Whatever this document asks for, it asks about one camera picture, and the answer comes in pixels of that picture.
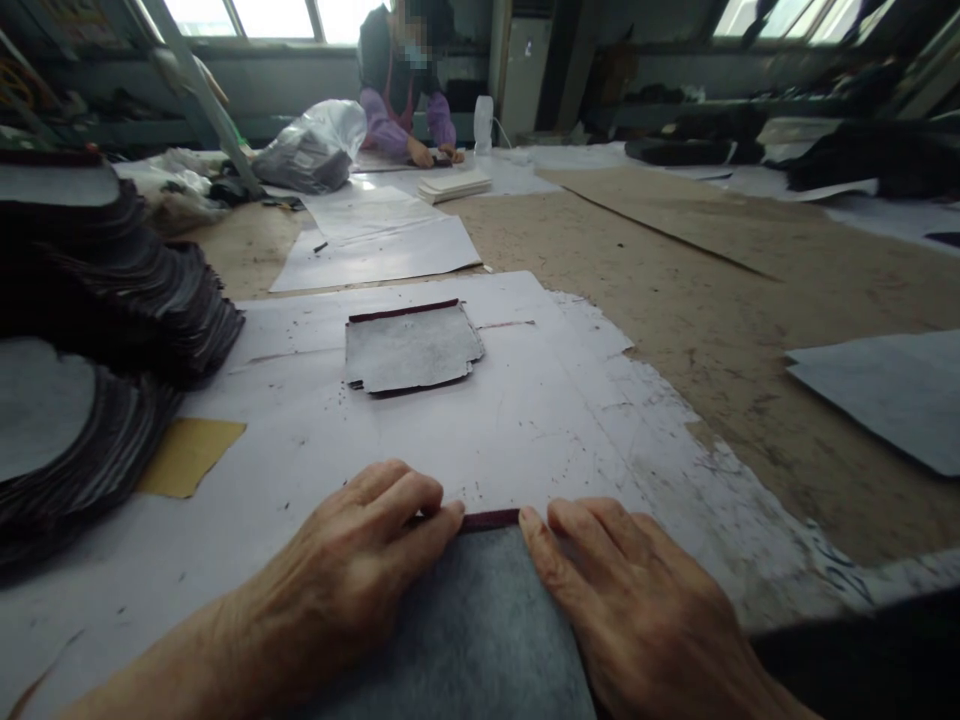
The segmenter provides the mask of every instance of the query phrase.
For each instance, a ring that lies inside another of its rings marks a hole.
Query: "finger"
[[[410,470],[369,506],[371,523],[384,539],[392,540],[418,512],[436,514],[443,501],[443,485]]]
[[[520,511],[520,530],[540,582],[574,625],[583,625],[596,610],[598,598],[573,563],[560,550],[536,510]]]
[[[343,491],[356,504],[369,505],[408,472],[410,466],[396,458],[374,463],[361,470]]]
[[[617,562],[623,562],[623,554],[586,508],[568,500],[554,500],[547,506],[547,522],[554,531],[573,541],[587,563],[588,576],[594,577],[597,570],[604,569],[609,574]]]
[[[577,504],[593,515],[623,556],[635,565],[646,567],[653,547],[650,538],[637,526],[623,505],[611,498],[585,498]]]
[[[440,559],[447,545],[460,532],[464,511],[463,503],[454,500],[387,547],[384,561],[391,572],[396,570],[394,580],[400,592]]]
[[[634,524],[650,538],[650,547],[654,554],[659,555],[661,559],[668,563],[693,562],[693,559],[686,550],[677,545],[676,541],[667,534],[667,531],[660,527],[660,523],[654,520],[646,513],[631,514]]]

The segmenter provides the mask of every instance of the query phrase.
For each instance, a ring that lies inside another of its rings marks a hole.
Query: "maroon leather edge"
[[[431,310],[442,310],[447,307],[456,307],[460,300],[446,300],[442,303],[431,303],[430,305],[415,305],[414,307],[401,308],[399,310],[386,310],[381,313],[367,313],[366,315],[351,315],[350,322],[368,322],[370,320],[381,320],[388,317],[400,317],[401,315],[415,315],[416,313],[429,312]]]
[[[470,535],[487,530],[500,530],[519,524],[519,510],[494,510],[488,513],[476,513],[464,516],[463,525],[460,526],[460,534]]]

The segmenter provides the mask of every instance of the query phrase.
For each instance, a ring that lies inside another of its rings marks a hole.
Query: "window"
[[[305,40],[330,45],[356,45],[363,21],[383,4],[383,0],[164,2],[185,37]],[[153,27],[142,3],[141,10]]]
[[[887,0],[860,25],[861,41],[870,34],[895,0]],[[760,32],[760,41],[839,43],[857,21],[861,0],[779,0]],[[714,37],[741,37],[756,19],[757,0],[730,0]]]

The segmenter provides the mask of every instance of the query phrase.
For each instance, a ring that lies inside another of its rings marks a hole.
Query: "white plastic bag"
[[[324,100],[280,131],[253,161],[262,181],[305,193],[333,192],[367,136],[367,115],[352,100]]]
[[[493,98],[481,95],[473,113],[473,137],[477,141],[477,155],[489,155],[493,149]]]

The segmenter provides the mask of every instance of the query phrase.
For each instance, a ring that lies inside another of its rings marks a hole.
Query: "yellow sandpaper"
[[[139,492],[193,497],[203,477],[247,429],[244,423],[177,418],[147,466]]]

